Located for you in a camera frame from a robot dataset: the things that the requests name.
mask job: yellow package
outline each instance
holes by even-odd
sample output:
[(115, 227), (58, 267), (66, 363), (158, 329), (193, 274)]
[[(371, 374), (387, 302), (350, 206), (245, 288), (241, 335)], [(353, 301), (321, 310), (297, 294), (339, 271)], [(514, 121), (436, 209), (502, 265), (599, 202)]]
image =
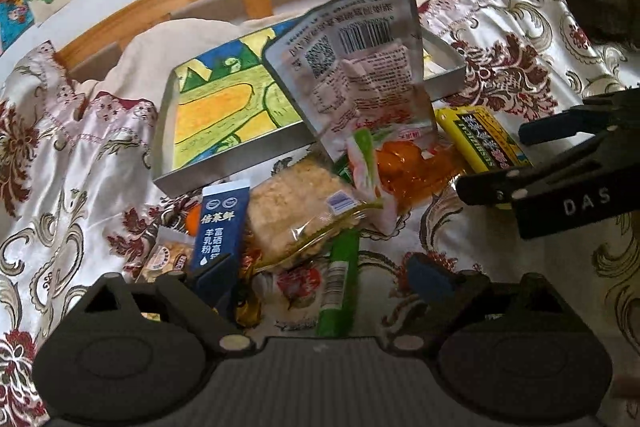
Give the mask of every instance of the yellow package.
[(474, 172), (531, 165), (518, 144), (485, 107), (438, 109), (436, 120)]

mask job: orange candy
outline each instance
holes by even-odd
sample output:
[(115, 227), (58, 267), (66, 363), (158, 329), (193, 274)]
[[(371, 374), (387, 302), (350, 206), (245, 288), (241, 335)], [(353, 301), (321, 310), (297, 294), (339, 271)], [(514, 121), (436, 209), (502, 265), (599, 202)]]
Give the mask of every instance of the orange candy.
[(202, 207), (201, 204), (197, 204), (196, 206), (194, 206), (189, 211), (189, 213), (187, 214), (187, 217), (184, 220), (184, 225), (187, 229), (187, 232), (192, 237), (196, 237), (196, 235), (198, 235), (198, 227), (200, 226), (201, 207)]
[(376, 151), (376, 158), (380, 181), (396, 198), (401, 214), (442, 190), (464, 168), (462, 157), (453, 146), (438, 147), (431, 158), (424, 159), (414, 143), (392, 141)]

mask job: green packaging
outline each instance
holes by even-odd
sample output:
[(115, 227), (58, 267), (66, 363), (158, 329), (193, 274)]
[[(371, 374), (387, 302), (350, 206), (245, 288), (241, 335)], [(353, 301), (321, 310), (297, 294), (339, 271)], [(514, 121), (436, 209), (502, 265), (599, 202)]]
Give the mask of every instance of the green packaging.
[(333, 241), (325, 276), (318, 337), (345, 337), (353, 326), (358, 293), (360, 231), (343, 230)]

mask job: candy wrapper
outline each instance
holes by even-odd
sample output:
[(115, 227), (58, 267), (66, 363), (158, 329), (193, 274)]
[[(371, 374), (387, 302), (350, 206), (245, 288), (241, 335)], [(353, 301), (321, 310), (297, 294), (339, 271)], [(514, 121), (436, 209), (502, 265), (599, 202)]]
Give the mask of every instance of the candy wrapper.
[(138, 281), (153, 282), (163, 273), (188, 270), (193, 256), (193, 237), (177, 230), (160, 227), (156, 245), (140, 270)]
[(378, 207), (311, 158), (278, 172), (251, 191), (248, 222), (262, 250), (256, 273), (289, 269), (318, 254), (327, 239), (355, 227), (364, 210)]
[(366, 201), (382, 201), (368, 212), (369, 221), (390, 235), (396, 218), (423, 203), (465, 168), (452, 143), (444, 137), (426, 146), (412, 126), (393, 126), (377, 133), (360, 129), (348, 140), (348, 157), (335, 171), (350, 181)]

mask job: sticker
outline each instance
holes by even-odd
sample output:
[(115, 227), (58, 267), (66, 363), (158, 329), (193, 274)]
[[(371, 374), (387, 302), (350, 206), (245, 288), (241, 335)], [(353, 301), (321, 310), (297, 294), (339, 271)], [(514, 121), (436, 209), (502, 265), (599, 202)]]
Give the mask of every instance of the sticker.
[(205, 205), (207, 210), (215, 210), (219, 206), (220, 206), (220, 200), (207, 201), (207, 204)]
[(343, 214), (347, 210), (351, 210), (358, 206), (358, 202), (343, 190), (338, 190), (335, 194), (329, 196), (326, 203), (331, 208), (331, 212), (334, 216), (340, 216), (340, 214)]
[(184, 265), (187, 264), (188, 256), (181, 253), (178, 257), (176, 257), (174, 262), (174, 270), (182, 270)]
[(322, 310), (339, 310), (344, 301), (344, 290), (347, 286), (347, 261), (334, 261), (329, 265), (326, 272), (326, 285), (322, 293)]
[(148, 269), (151, 271), (161, 270), (169, 262), (171, 252), (167, 247), (159, 247), (156, 249), (156, 253), (149, 261)]
[(226, 200), (222, 202), (222, 206), (225, 208), (233, 208), (236, 204), (238, 204), (238, 198), (226, 198)]

